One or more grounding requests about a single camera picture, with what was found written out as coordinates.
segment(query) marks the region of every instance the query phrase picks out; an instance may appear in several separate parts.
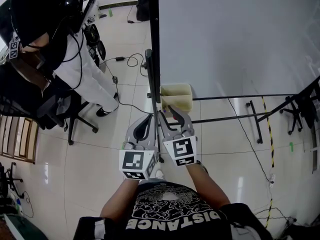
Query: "black backpack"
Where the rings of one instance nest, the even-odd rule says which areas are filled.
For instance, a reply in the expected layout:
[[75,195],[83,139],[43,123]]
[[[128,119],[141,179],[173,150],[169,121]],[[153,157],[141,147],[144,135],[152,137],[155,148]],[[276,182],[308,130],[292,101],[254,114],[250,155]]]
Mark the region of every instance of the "black backpack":
[[138,4],[136,6],[136,20],[140,22],[145,22],[150,20],[149,15],[149,0],[138,0]]

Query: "plastic container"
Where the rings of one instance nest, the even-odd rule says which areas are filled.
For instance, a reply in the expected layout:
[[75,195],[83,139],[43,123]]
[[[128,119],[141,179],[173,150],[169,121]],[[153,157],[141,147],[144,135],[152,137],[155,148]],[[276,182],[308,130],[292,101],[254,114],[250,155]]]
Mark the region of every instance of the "plastic container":
[[168,105],[189,113],[192,110],[192,91],[188,83],[165,84],[160,86],[161,110],[166,118],[172,118]]

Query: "white lab coat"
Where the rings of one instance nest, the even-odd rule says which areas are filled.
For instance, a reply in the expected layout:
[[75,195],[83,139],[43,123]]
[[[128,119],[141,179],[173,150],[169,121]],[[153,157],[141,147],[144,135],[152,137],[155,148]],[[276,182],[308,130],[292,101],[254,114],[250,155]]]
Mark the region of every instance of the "white lab coat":
[[[81,48],[82,58],[82,80],[75,91],[87,102],[99,104],[106,112],[112,112],[118,107],[118,102],[114,99],[116,90],[111,80],[97,67],[91,58],[87,49],[87,40],[85,35],[79,32],[74,37],[81,47],[83,36],[83,45]],[[68,43],[64,61],[73,58],[78,52],[78,45],[71,35],[68,37]],[[81,67],[80,56],[77,55],[73,60],[63,62],[54,71],[56,75],[66,82],[71,88],[75,88],[80,81]]]

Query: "power adapter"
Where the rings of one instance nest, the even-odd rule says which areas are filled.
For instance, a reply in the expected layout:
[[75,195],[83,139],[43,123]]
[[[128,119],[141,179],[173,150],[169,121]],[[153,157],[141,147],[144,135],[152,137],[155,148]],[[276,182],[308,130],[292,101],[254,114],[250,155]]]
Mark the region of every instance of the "power adapter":
[[272,174],[271,174],[271,179],[270,179],[270,181],[269,181],[269,186],[270,186],[270,188],[273,188],[273,187],[274,187],[275,179],[276,179],[276,175],[272,173]]
[[117,76],[113,76],[112,77],[112,81],[113,81],[114,84],[117,85],[118,84],[118,77]]
[[124,61],[124,60],[125,60],[125,57],[116,57],[115,58],[116,62],[120,62],[120,61]]

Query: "yellow black caution tape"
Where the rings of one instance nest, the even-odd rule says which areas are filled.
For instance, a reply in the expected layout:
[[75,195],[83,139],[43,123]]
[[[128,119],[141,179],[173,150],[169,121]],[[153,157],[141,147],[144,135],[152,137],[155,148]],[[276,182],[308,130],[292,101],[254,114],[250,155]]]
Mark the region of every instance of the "yellow black caution tape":
[[[262,102],[263,102],[263,107],[264,107],[264,112],[267,112],[267,106],[266,106],[266,103],[265,103],[265,99],[264,97],[262,96]],[[271,166],[272,168],[275,167],[275,159],[274,159],[274,142],[273,142],[273,139],[272,139],[272,133],[271,133],[271,126],[270,126],[270,121],[269,121],[269,117],[266,118],[266,121],[268,123],[268,128],[269,128],[269,133],[270,133],[270,141],[271,141]]]
[[271,215],[271,207],[272,207],[272,198],[270,200],[270,207],[269,207],[269,212],[268,212],[268,218],[266,219],[265,228],[267,228],[268,224],[269,224],[269,219],[270,219],[270,215]]

